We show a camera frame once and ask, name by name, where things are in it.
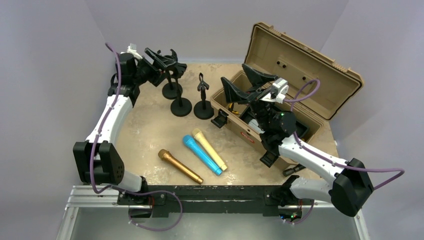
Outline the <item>black shock mount mic stand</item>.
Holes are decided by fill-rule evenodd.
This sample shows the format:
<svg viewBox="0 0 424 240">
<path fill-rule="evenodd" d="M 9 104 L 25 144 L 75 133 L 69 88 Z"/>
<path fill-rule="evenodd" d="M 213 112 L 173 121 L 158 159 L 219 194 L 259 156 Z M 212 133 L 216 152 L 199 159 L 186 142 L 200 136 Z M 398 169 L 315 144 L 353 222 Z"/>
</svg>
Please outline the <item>black shock mount mic stand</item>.
<svg viewBox="0 0 424 240">
<path fill-rule="evenodd" d="M 174 63 L 182 63 L 179 62 L 178 55 L 176 51 L 174 50 Z M 174 83 L 175 80 L 172 78 L 169 80 L 168 78 L 164 78 L 164 80 L 167 80 L 167 83 L 162 87 L 162 95 L 168 99 L 168 100 L 174 100 L 176 99 L 176 84 Z"/>
</svg>

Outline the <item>black stand with brown mic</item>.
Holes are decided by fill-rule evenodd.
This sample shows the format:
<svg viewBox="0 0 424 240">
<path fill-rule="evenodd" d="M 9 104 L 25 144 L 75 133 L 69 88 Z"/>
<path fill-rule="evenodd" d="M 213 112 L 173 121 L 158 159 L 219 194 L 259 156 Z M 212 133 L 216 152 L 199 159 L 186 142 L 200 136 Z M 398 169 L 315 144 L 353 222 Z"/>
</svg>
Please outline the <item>black stand with brown mic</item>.
<svg viewBox="0 0 424 240">
<path fill-rule="evenodd" d="M 177 117 L 187 116 L 192 110 L 192 104 L 187 98 L 182 97 L 182 87 L 178 82 L 180 78 L 168 77 L 168 79 L 174 79 L 174 83 L 176 84 L 176 99 L 174 99 L 170 105 L 171 113 Z"/>
</svg>

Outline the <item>black stand with blue mic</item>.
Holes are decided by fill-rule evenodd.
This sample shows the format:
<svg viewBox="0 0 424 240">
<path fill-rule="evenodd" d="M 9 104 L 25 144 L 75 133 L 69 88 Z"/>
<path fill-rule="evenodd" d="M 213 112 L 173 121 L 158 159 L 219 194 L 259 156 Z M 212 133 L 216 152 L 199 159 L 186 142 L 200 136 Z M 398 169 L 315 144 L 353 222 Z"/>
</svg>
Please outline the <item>black stand with blue mic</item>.
<svg viewBox="0 0 424 240">
<path fill-rule="evenodd" d="M 195 104 L 193 112 L 194 115 L 201 120 L 207 120 L 214 116 L 211 102 L 206 100 L 206 90 L 209 90 L 209 88 L 210 86 L 204 81 L 204 75 L 200 72 L 197 90 L 200 92 L 201 100 Z"/>
</svg>

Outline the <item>cream beige microphone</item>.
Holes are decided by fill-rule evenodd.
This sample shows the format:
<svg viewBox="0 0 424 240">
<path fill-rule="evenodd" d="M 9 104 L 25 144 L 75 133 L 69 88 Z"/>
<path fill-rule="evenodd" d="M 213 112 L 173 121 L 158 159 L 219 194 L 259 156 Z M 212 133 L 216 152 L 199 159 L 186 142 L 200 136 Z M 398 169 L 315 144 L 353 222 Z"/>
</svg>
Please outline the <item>cream beige microphone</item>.
<svg viewBox="0 0 424 240">
<path fill-rule="evenodd" d="M 205 135 L 199 128 L 195 128 L 192 131 L 192 136 L 196 141 L 198 141 L 202 147 L 206 150 L 206 152 L 209 154 L 211 159 L 217 164 L 217 166 L 222 170 L 225 171 L 228 169 L 225 162 L 222 160 L 222 158 L 218 155 L 216 150 L 212 147 L 210 142 L 206 139 Z"/>
</svg>

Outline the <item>blue microphone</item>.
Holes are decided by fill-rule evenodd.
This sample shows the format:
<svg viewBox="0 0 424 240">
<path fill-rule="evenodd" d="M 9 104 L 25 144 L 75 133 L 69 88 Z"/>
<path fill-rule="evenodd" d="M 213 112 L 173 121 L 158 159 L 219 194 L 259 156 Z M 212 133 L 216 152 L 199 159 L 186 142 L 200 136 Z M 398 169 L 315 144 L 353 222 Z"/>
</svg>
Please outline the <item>blue microphone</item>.
<svg viewBox="0 0 424 240">
<path fill-rule="evenodd" d="M 184 145 L 189 148 L 213 173 L 217 176 L 222 174 L 221 168 L 212 160 L 211 157 L 196 143 L 191 135 L 185 135 L 182 138 Z"/>
</svg>

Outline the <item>brown gold microphone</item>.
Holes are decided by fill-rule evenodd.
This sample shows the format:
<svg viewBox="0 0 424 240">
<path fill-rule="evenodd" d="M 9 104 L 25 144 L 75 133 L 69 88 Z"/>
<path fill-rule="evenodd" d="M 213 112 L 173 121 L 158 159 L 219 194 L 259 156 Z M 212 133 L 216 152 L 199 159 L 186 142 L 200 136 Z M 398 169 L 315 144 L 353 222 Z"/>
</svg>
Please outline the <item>brown gold microphone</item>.
<svg viewBox="0 0 424 240">
<path fill-rule="evenodd" d="M 177 168 L 180 172 L 182 172 L 184 175 L 189 177 L 191 180 L 193 180 L 195 183 L 201 185 L 204 180 L 202 177 L 200 177 L 196 172 L 191 170 L 189 167 L 187 167 L 185 164 L 180 162 L 176 157 L 174 157 L 168 150 L 161 149 L 158 152 L 158 157 L 165 162 L 168 162 L 175 168 Z"/>
</svg>

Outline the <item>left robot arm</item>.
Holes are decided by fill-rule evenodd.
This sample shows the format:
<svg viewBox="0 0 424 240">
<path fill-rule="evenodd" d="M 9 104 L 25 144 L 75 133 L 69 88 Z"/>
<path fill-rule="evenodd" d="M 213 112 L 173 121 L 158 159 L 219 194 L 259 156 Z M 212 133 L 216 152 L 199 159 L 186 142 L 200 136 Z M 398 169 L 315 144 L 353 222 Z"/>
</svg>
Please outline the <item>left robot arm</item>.
<svg viewBox="0 0 424 240">
<path fill-rule="evenodd" d="M 138 205 L 149 199 L 147 181 L 125 169 L 115 142 L 123 123 L 140 95 L 140 86 L 151 83 L 157 87 L 165 79 L 181 78 L 187 65 L 178 61 L 177 53 L 162 55 L 148 47 L 144 55 L 130 45 L 125 52 L 114 53 L 115 73 L 110 80 L 106 105 L 93 131 L 84 141 L 77 141 L 72 149 L 78 175 L 90 184 L 97 194 L 97 186 L 114 188 L 125 193 Z"/>
</svg>

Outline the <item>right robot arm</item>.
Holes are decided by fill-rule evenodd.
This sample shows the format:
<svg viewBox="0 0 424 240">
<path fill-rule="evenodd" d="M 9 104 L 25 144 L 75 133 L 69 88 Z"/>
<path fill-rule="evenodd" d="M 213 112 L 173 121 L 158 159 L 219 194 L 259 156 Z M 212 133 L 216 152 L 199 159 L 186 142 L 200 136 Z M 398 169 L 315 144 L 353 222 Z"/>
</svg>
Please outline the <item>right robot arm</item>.
<svg viewBox="0 0 424 240">
<path fill-rule="evenodd" d="M 253 89 L 243 91 L 221 77 L 227 103 L 250 107 L 266 150 L 261 161 L 272 164 L 279 157 L 291 159 L 320 176 L 320 180 L 292 175 L 282 185 L 280 196 L 288 204 L 311 199 L 331 203 L 342 214 L 355 217 L 374 191 L 365 165 L 358 159 L 347 161 L 325 153 L 302 141 L 292 111 L 276 111 L 274 103 L 285 102 L 289 83 L 277 75 L 260 72 L 242 64 Z"/>
</svg>

